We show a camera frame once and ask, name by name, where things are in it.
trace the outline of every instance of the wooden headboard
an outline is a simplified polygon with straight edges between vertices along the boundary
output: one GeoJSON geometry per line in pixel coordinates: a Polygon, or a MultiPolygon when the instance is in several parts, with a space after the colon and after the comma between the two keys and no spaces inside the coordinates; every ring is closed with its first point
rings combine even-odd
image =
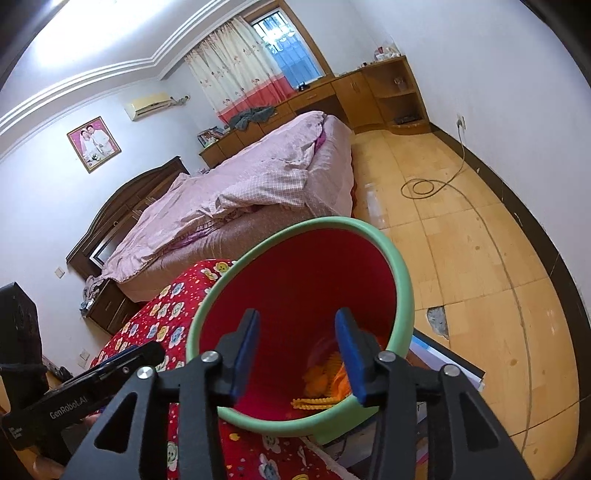
{"type": "Polygon", "coordinates": [[[179,173],[188,171],[180,157],[174,157],[120,187],[66,257],[67,264],[84,279],[100,275],[106,260],[138,222],[142,212],[167,192],[179,173]]]}

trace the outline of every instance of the curtain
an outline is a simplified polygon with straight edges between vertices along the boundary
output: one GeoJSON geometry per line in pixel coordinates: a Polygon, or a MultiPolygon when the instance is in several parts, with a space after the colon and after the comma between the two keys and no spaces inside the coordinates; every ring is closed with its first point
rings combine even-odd
{"type": "Polygon", "coordinates": [[[263,45],[242,18],[223,24],[185,57],[219,118],[256,106],[275,105],[295,93],[263,45]]]}

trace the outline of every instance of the window frame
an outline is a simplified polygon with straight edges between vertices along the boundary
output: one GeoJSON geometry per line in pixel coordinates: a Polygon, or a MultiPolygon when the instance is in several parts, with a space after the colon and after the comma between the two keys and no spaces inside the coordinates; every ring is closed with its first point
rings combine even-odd
{"type": "Polygon", "coordinates": [[[273,13],[279,11],[285,19],[291,23],[291,25],[295,28],[296,34],[302,43],[305,45],[306,50],[308,51],[310,58],[315,63],[318,70],[323,73],[320,77],[316,80],[310,82],[313,85],[315,82],[319,80],[327,79],[327,78],[334,78],[335,74],[333,73],[332,69],[330,68],[328,62],[322,55],[322,52],[304,27],[304,25],[300,22],[300,20],[296,17],[295,13],[291,10],[289,5],[285,2],[285,0],[274,0],[255,11],[252,11],[246,15],[244,15],[244,20],[248,22],[249,25],[253,25],[257,22],[260,22],[264,18],[272,15],[273,13]]]}

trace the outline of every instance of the metal bolt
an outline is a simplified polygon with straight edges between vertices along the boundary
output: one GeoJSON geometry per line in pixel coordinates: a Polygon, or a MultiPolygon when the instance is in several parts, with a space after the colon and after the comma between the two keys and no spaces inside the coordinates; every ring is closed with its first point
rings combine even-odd
{"type": "Polygon", "coordinates": [[[396,360],[396,354],[389,350],[384,350],[383,352],[378,353],[378,359],[382,362],[394,362],[396,360]]]}
{"type": "Polygon", "coordinates": [[[152,375],[154,375],[154,369],[152,367],[140,367],[138,369],[138,377],[140,377],[142,380],[146,380],[152,375]]]}
{"type": "Polygon", "coordinates": [[[443,367],[443,373],[448,377],[457,377],[460,374],[460,369],[455,365],[446,365],[443,367]]]}
{"type": "Polygon", "coordinates": [[[214,350],[208,350],[207,352],[203,352],[201,354],[202,362],[207,364],[211,364],[213,362],[217,362],[217,359],[220,358],[220,354],[214,350]]]}

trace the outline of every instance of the crown molding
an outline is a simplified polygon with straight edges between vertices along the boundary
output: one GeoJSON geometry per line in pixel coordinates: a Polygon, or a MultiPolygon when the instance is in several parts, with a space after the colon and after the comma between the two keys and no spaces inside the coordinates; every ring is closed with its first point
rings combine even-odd
{"type": "MultiPolygon", "coordinates": [[[[197,10],[189,19],[187,19],[175,32],[170,35],[162,45],[148,58],[136,59],[114,63],[111,65],[88,70],[81,74],[74,75],[61,82],[55,83],[45,88],[35,95],[21,102],[16,107],[0,117],[0,136],[8,138],[9,145],[0,150],[0,161],[9,153],[13,152],[18,146],[22,145],[25,139],[31,138],[33,132],[63,117],[68,112],[80,108],[88,101],[76,102],[72,107],[58,111],[52,109],[51,104],[55,100],[71,95],[78,90],[88,89],[93,86],[96,90],[98,82],[110,79],[112,83],[114,77],[118,77],[123,83],[116,87],[110,87],[107,91],[113,93],[121,87],[125,87],[131,80],[135,83],[139,80],[150,78],[163,79],[174,66],[183,59],[183,57],[202,39],[209,35],[217,27],[228,21],[230,18],[242,12],[245,8],[255,3],[257,0],[210,0],[203,7],[197,10]],[[205,31],[192,35],[195,29],[214,13],[220,13],[220,18],[209,25],[205,31]],[[32,119],[32,114],[36,117],[44,117],[41,121],[32,119]]],[[[101,93],[89,93],[89,99],[97,100],[101,98],[101,93]]]]}

